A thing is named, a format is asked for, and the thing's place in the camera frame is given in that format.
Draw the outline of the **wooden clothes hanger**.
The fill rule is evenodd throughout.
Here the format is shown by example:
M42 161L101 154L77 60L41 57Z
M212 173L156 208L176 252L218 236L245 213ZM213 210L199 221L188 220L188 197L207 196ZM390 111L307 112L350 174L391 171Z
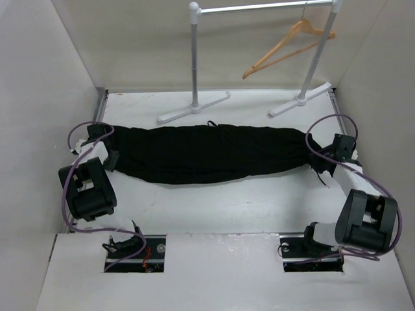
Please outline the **wooden clothes hanger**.
M315 41L314 43L303 47L301 49L298 49L296 51L292 51L274 61L268 62L275 54L277 54L282 48L284 48L286 45L291 43L298 35L300 34L306 34L311 36L318 37L318 41ZM255 64L253 64L250 68L248 68L244 74L242 79L247 79L250 75L261 71L267 67L270 67L276 63L282 62L283 60L286 60L287 58L290 58L292 56L295 56L301 52L304 52L306 50L309 50L313 47L316 47L319 43L321 38L324 36L324 30L323 29L317 29L313 27L312 23L307 19L304 18L304 16L301 17L301 19L295 23L288 33L279 41L273 48L271 48L264 56L262 56Z

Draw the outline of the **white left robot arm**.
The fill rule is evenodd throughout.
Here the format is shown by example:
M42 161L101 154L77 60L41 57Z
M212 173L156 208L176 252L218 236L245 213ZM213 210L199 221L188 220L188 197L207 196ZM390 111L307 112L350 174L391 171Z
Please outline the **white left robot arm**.
M147 241L135 223L132 229L119 226L83 229L73 223L75 220L93 222L115 212L117 198L106 170L115 166L117 152L105 145L114 133L112 125L97 121L86 121L70 130L67 146L76 158L72 164L58 171L62 184L62 218L66 226L76 233L130 235L122 242L110 239L103 247L109 253L127 253L123 260L136 259L144 254Z

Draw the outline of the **black trousers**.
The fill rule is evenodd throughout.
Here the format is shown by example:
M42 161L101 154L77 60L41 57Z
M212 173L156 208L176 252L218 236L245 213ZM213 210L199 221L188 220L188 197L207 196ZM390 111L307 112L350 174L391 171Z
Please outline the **black trousers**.
M211 184L286 172L308 164L321 146L294 128L230 124L115 126L105 145L119 157L114 169L149 183Z

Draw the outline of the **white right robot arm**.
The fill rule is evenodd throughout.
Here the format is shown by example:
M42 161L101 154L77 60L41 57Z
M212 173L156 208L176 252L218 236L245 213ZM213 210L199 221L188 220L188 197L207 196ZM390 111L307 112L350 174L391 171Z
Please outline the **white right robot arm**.
M301 249L316 256L324 245L363 255L365 251L379 256L390 251L395 222L399 222L394 198L363 174L355 150L356 139L336 134L331 145L316 148L311 134L305 136L311 151L311 168L328 172L340 185L346 201L335 223L311 224L313 233L301 239Z

